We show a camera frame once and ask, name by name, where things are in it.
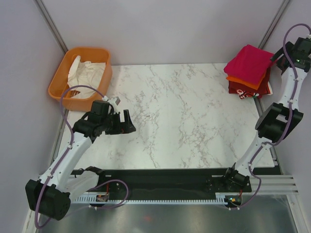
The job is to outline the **magenta pink t shirt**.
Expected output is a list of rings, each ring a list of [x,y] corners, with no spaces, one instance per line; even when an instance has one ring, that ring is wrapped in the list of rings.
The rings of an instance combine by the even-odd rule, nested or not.
[[[258,49],[252,45],[244,46],[239,53],[224,68],[227,76],[234,76],[254,83],[259,81],[273,62],[274,54]]]

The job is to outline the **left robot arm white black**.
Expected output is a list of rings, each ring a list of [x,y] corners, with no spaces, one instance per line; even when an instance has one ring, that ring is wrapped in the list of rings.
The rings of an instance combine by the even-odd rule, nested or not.
[[[75,166],[102,134],[117,135],[136,131],[129,111],[123,110],[124,119],[117,107],[118,97],[95,100],[86,112],[70,127],[70,138],[50,167],[38,178],[29,180],[25,186],[29,207],[35,216],[44,215],[61,220],[67,214],[71,203],[90,190],[105,189],[107,180],[102,170],[90,166],[77,178],[70,179]]]

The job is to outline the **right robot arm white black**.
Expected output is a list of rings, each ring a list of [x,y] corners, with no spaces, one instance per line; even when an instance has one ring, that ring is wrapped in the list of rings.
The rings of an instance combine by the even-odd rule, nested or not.
[[[265,152],[278,145],[300,123],[298,99],[304,79],[311,68],[311,38],[286,42],[272,57],[282,71],[282,95],[262,114],[256,123],[257,134],[241,159],[228,168],[221,178],[222,186],[233,192],[249,191],[250,177]]]

